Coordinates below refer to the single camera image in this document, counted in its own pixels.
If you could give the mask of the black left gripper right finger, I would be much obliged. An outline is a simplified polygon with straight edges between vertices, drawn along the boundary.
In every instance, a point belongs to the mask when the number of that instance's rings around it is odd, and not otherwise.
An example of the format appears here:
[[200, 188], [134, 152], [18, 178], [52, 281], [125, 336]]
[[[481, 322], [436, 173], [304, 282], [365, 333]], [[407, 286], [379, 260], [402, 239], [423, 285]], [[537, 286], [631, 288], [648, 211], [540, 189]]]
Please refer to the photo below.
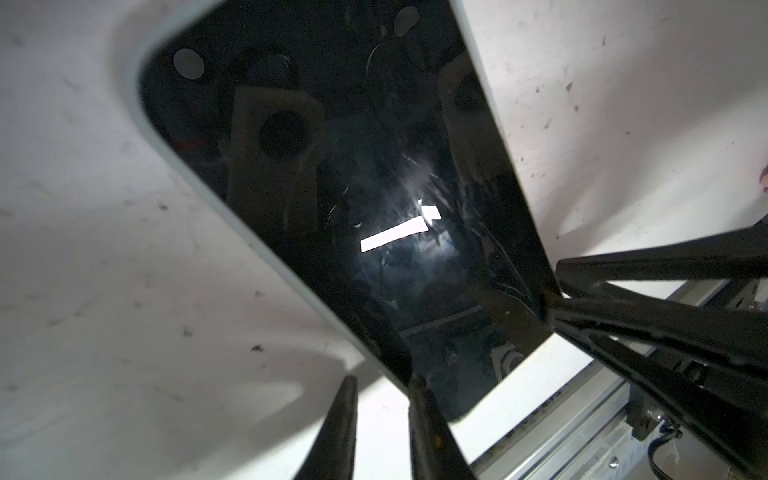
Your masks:
[[475, 480], [427, 381], [413, 374], [408, 388], [412, 478]]

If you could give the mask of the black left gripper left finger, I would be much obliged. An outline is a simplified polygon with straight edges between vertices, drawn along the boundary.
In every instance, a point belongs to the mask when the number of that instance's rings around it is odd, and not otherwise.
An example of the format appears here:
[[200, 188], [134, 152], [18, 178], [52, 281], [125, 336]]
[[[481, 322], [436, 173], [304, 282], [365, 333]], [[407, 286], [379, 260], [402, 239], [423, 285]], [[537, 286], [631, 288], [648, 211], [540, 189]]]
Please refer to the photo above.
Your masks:
[[325, 420], [295, 480], [351, 479], [354, 473], [358, 380], [342, 380]]

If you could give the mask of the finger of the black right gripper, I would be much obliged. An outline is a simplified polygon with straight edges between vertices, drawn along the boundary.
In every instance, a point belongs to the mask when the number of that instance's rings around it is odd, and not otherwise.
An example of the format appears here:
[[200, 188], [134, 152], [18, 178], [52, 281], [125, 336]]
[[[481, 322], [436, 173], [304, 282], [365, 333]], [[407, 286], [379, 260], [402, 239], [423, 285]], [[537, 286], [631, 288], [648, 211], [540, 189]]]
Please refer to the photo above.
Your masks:
[[545, 297], [546, 324], [748, 479], [767, 476], [767, 315], [643, 296]]
[[767, 225], [681, 243], [557, 262], [555, 275], [572, 297], [635, 297], [618, 281], [738, 280], [767, 276]]

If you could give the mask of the black phone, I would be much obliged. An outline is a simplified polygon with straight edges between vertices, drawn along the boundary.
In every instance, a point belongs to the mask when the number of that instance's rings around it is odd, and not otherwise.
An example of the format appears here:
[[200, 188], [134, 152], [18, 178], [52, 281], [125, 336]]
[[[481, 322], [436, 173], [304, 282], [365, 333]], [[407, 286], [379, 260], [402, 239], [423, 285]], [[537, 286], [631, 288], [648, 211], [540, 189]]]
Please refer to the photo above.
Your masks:
[[141, 61], [150, 124], [401, 382], [466, 416], [557, 288], [447, 1], [220, 1]]

